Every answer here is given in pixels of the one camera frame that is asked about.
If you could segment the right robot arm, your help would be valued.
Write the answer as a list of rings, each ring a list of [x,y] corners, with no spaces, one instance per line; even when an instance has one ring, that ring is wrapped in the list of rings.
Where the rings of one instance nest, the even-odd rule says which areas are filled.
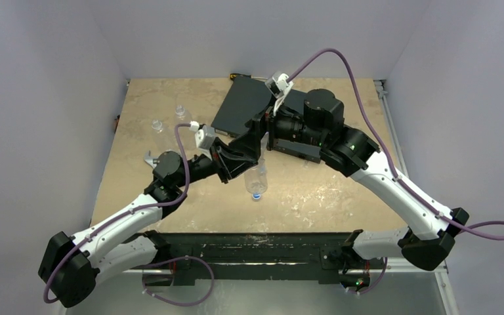
[[[360,266],[377,257],[402,257],[422,270],[440,265],[455,245],[469,214],[433,200],[392,164],[383,145],[345,123],[344,104],[329,90],[314,89],[303,99],[302,112],[275,96],[232,140],[231,149],[257,161],[263,148],[280,140],[317,146],[321,160],[344,177],[371,190],[405,222],[388,232],[358,230],[345,242],[344,262]]]

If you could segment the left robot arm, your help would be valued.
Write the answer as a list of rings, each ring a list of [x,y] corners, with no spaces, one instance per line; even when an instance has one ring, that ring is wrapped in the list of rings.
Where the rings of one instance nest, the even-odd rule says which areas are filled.
[[[190,184],[218,175],[223,182],[257,166],[264,149],[218,143],[207,154],[187,160],[168,151],[159,156],[152,181],[129,205],[83,231],[55,234],[48,242],[38,275],[45,282],[43,300],[66,308],[86,299],[102,281],[134,267],[175,270],[179,261],[196,261],[208,273],[212,268],[190,254],[174,256],[172,245],[155,230],[141,229],[159,222],[177,210],[188,195]]]

